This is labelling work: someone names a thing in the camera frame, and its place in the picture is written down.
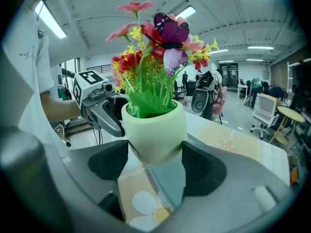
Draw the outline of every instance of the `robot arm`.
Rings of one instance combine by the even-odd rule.
[[[96,71],[76,73],[74,76],[73,96],[81,110],[81,115],[96,130],[103,128],[116,137],[125,136],[118,119],[110,112],[110,102],[118,96],[108,79]]]

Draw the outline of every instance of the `butterfly decoration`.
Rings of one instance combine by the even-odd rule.
[[[160,34],[164,43],[157,43],[165,49],[163,62],[168,76],[173,76],[179,65],[188,65],[188,56],[182,50],[183,44],[189,35],[189,24],[186,22],[178,25],[177,21],[170,19],[164,13],[157,13],[154,17],[155,29]]]

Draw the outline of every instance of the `fluorescent light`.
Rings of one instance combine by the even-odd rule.
[[[222,60],[222,61],[218,61],[218,63],[226,63],[226,62],[234,62],[234,60]]]
[[[182,12],[180,12],[176,18],[182,17],[183,19],[186,19],[188,16],[194,14],[196,12],[196,10],[192,7],[189,6],[186,9],[184,9]]]
[[[247,61],[263,61],[263,60],[255,60],[255,59],[246,59]]]
[[[209,53],[226,52],[226,51],[228,51],[228,49],[223,49],[223,50],[218,50],[218,51],[212,51],[212,52],[209,52]]]
[[[274,47],[249,46],[248,49],[267,49],[272,50]]]
[[[53,33],[57,35],[58,38],[62,39],[64,37],[67,37],[65,32],[61,29],[61,27],[55,21],[54,17],[51,15],[51,13],[49,12],[49,10],[47,9],[47,7],[42,1],[40,1],[40,3],[35,8],[35,12],[37,15],[40,13],[39,17],[53,31]]]

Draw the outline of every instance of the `black chair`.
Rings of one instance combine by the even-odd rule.
[[[268,82],[262,82],[262,87],[263,87],[263,92],[264,94],[267,94],[268,90],[269,90],[269,84]]]
[[[184,96],[180,97],[179,94],[178,94],[178,86],[177,86],[177,82],[176,81],[174,83],[174,97],[173,97],[173,99],[176,100],[176,101],[184,100]]]

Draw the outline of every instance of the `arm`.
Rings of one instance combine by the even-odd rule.
[[[42,108],[50,122],[59,122],[81,116],[75,100],[58,101],[50,97],[49,92],[40,94]]]

